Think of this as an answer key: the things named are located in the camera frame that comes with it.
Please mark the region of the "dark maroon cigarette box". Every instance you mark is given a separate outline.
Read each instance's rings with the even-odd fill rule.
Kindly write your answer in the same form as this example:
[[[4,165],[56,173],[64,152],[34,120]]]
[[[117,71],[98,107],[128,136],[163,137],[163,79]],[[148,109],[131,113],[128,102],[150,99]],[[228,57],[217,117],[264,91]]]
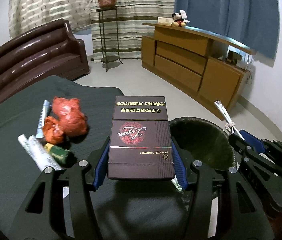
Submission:
[[[116,97],[107,176],[115,180],[174,178],[165,97]]]

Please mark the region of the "black trash bin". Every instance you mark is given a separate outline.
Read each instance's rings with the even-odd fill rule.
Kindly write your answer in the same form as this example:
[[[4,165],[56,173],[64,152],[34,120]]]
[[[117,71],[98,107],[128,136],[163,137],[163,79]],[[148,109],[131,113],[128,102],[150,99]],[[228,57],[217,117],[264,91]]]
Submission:
[[[185,116],[169,122],[170,134],[178,146],[195,160],[217,170],[236,167],[236,153],[229,136],[218,125],[197,117]]]

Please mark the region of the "yellow green snack wrapper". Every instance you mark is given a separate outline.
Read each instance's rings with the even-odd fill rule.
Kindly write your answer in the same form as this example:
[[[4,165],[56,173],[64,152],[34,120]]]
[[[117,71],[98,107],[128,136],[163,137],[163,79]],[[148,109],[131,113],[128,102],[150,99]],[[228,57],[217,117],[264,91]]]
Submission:
[[[178,192],[181,192],[183,190],[182,186],[178,183],[177,178],[174,177],[171,182],[173,183],[174,187],[176,187]]]

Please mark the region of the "dark grey table cloth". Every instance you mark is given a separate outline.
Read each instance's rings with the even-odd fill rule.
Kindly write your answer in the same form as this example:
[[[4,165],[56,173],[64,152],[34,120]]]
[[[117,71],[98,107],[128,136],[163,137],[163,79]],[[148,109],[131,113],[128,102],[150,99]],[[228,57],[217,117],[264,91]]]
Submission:
[[[103,239],[119,223],[135,239],[207,239],[214,173],[181,164],[187,152],[170,134],[162,96],[124,96],[50,76],[0,104],[0,239]],[[127,214],[131,198],[173,191],[189,172],[192,201],[174,215]]]

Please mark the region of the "light blue toothpaste tube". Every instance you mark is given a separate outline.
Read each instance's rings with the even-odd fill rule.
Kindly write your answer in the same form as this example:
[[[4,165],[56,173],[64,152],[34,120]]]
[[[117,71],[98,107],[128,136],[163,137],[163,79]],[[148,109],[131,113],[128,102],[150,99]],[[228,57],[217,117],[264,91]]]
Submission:
[[[43,103],[42,111],[40,113],[39,121],[38,121],[38,127],[35,137],[37,139],[41,139],[44,137],[43,134],[43,127],[45,124],[46,117],[50,114],[51,111],[51,103],[48,100],[45,100]]]

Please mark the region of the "small orange crumpled bag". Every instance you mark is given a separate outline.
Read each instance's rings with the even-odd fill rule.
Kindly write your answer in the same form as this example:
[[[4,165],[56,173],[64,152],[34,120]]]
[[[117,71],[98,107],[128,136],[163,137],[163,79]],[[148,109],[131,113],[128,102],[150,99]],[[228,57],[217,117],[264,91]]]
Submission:
[[[44,126],[42,128],[45,140],[48,143],[57,145],[63,142],[64,130],[59,124],[58,120],[52,116],[47,116],[44,120]]]

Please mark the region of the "white router on cabinet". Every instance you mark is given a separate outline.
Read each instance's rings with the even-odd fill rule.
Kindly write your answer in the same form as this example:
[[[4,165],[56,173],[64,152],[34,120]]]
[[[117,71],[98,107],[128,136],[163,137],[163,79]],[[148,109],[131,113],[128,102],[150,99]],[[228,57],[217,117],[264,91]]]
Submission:
[[[238,68],[248,70],[253,61],[253,56],[242,50],[229,50],[226,61]]]

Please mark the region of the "wooden TV cabinet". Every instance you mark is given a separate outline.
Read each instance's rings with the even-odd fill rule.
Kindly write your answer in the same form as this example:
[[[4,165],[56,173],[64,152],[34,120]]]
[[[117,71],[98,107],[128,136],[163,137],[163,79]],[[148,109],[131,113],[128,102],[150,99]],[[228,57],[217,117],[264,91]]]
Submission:
[[[142,36],[142,67],[189,95],[219,119],[215,101],[227,111],[240,96],[248,71],[231,63],[230,47],[249,56],[255,51],[222,35],[193,27],[152,24]]]

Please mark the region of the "blue curtain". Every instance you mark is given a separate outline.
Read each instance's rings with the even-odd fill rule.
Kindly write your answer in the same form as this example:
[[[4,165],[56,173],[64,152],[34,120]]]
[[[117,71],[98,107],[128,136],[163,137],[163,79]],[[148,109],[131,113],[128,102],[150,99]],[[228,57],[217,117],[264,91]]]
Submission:
[[[278,0],[175,0],[189,26],[230,37],[271,59],[279,35]]]

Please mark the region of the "Mickey Mouse plush toy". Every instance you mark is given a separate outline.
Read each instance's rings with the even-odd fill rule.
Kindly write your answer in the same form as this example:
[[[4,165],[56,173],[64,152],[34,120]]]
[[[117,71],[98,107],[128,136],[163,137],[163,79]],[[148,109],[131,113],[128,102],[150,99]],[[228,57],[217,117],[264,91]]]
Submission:
[[[186,22],[184,21],[180,13],[178,12],[173,13],[172,19],[173,19],[173,22],[171,25],[176,26],[176,27],[185,27],[186,26]]]

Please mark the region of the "beige tissue box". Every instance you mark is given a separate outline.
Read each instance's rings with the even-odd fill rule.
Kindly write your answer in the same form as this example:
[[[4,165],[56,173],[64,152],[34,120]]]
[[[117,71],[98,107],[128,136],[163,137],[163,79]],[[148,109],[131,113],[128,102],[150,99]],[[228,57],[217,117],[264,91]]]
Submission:
[[[168,17],[158,17],[157,23],[158,24],[164,24],[164,25],[172,25],[174,23],[174,20],[172,18],[168,18]]]

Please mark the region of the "dark brown leather sofa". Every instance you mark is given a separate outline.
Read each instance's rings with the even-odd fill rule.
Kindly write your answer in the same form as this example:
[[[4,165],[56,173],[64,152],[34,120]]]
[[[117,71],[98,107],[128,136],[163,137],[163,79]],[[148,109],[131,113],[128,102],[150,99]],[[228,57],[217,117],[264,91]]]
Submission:
[[[48,76],[74,81],[89,72],[84,41],[69,21],[40,25],[0,46],[0,104]]]

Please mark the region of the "striped beige curtain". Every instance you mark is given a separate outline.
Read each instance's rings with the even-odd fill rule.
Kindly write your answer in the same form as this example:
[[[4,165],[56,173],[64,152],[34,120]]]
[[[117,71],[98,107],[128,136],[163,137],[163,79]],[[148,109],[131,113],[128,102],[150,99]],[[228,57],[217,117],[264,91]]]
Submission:
[[[142,36],[150,36],[153,28],[145,23],[156,23],[158,17],[171,17],[175,0],[117,0],[119,44],[121,59],[140,59]],[[91,1],[91,30],[93,58],[102,57],[96,0]]]

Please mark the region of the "black metal plant stand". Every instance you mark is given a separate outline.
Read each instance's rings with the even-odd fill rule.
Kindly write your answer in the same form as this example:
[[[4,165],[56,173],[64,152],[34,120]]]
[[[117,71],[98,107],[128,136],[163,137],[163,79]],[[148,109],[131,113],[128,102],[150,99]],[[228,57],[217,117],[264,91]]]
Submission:
[[[101,40],[101,63],[106,72],[112,63],[122,64],[119,44],[118,7],[116,5],[97,9]]]

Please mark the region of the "patterned sheer curtain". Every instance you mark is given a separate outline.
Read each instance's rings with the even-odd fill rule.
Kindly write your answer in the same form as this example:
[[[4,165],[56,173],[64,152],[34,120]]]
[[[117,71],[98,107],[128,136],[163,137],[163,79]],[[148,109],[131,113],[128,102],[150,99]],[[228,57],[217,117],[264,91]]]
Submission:
[[[90,0],[9,0],[9,32],[14,38],[55,20],[69,21],[73,31],[91,25]]]

